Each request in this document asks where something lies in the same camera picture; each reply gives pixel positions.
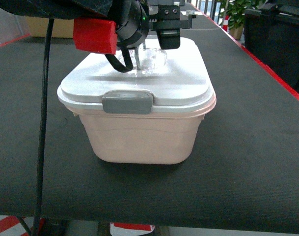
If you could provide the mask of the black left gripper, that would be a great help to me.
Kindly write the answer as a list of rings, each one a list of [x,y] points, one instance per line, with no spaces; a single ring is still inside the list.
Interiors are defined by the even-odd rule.
[[[192,20],[196,18],[196,14],[189,13],[186,20],[181,20],[180,15],[180,7],[168,0],[121,1],[114,6],[117,47],[134,49],[154,31],[161,49],[178,49],[181,29],[192,28]]]

